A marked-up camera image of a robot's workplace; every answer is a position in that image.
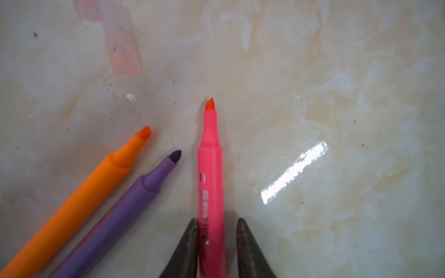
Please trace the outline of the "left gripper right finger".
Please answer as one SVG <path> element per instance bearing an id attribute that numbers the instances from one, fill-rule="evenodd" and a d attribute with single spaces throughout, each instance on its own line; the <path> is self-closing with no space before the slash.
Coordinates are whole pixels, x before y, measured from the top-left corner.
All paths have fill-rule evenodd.
<path id="1" fill-rule="evenodd" d="M 240 278 L 277 278 L 244 218 L 237 221 L 236 249 Z"/>

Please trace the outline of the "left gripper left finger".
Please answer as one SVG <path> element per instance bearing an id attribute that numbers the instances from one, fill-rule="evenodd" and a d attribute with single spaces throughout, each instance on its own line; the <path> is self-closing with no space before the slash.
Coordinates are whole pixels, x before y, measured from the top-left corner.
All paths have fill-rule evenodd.
<path id="1" fill-rule="evenodd" d="M 198 255 L 198 220 L 192 218 L 159 278 L 196 278 Z"/>

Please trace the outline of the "pink highlighter pen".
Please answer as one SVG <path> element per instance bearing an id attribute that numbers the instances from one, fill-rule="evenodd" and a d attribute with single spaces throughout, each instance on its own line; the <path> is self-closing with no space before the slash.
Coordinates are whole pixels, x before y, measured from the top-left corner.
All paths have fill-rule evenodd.
<path id="1" fill-rule="evenodd" d="M 205 105 L 198 148 L 199 273 L 202 278 L 226 276 L 224 231 L 224 168 L 214 99 Z"/>

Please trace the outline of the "translucent pink pen cap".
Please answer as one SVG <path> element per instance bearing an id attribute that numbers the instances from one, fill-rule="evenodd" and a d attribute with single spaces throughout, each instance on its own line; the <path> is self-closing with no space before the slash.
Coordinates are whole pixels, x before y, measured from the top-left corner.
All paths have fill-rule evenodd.
<path id="1" fill-rule="evenodd" d="M 117 1 L 74 1 L 73 6 L 82 19 L 102 23 L 114 72 L 138 73 L 140 58 L 128 10 Z"/>

